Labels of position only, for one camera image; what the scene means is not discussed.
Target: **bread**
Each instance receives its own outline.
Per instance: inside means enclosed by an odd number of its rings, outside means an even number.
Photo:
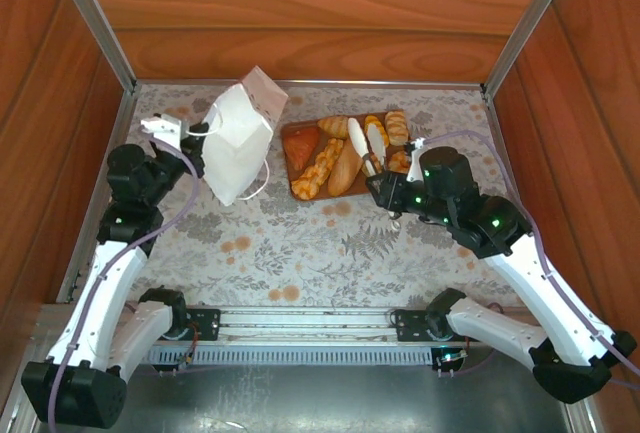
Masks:
[[[346,140],[349,138],[348,122],[349,118],[346,116],[329,116],[318,120],[318,126],[332,138]]]
[[[367,131],[369,131],[369,125],[373,124],[376,125],[376,128],[378,128],[378,131],[380,132],[380,135],[382,136],[382,139],[384,140],[384,146],[387,147],[389,146],[389,135],[387,135],[387,132],[384,130],[384,126],[382,126],[382,123],[380,122],[380,120],[373,116],[373,115],[369,115],[364,119],[364,131],[365,133]]]
[[[409,129],[403,110],[389,111],[384,117],[384,123],[387,127],[389,142],[393,146],[401,146],[409,141]]]
[[[374,153],[371,153],[371,161],[373,162],[373,166],[375,166],[376,168],[376,174],[382,171],[382,165],[380,164],[380,160],[378,160],[378,157]],[[367,169],[367,164],[364,162],[362,165],[362,173],[364,173],[364,176],[371,176],[369,174],[369,170]]]
[[[340,153],[340,157],[333,170],[331,170],[331,175],[329,175],[329,183],[327,184],[329,194],[331,196],[340,196],[351,188],[362,163],[362,158],[356,153],[351,140],[345,141],[342,153]]]
[[[297,130],[285,136],[282,140],[284,152],[289,158],[293,169],[300,171],[307,164],[313,150],[315,150],[320,139],[320,130],[315,126]]]
[[[404,151],[398,151],[389,158],[389,169],[396,173],[409,173],[411,162],[409,156]]]
[[[316,197],[322,184],[327,181],[343,146],[344,141],[331,138],[325,149],[316,156],[315,163],[308,166],[300,178],[291,182],[291,190],[298,198],[311,200]]]

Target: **metal floor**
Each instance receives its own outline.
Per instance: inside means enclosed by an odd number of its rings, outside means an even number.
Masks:
[[[564,411],[502,355],[454,379],[425,367],[214,367],[177,377],[136,374],[109,431],[560,433],[571,431]]]

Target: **floral tablecloth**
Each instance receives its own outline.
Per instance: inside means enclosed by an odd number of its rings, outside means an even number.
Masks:
[[[221,86],[144,85],[128,141],[144,143],[136,130],[142,118],[154,113],[199,121],[223,90]],[[460,129],[490,136],[477,91],[286,90],[290,99],[280,126],[333,114],[402,108],[412,137]],[[486,147],[470,138],[447,144],[469,157],[484,192],[504,193],[499,169]],[[195,208],[158,239],[130,299],[136,300],[149,287],[164,285],[183,291],[191,304],[423,307],[452,286],[481,302],[521,305],[500,276],[454,244],[443,229],[406,215],[396,231],[387,214],[366,195],[306,203],[294,200],[279,131],[267,160],[271,179],[266,188],[231,207],[222,206],[201,181]],[[161,205],[165,219],[183,206],[191,181],[185,175],[167,195]]]

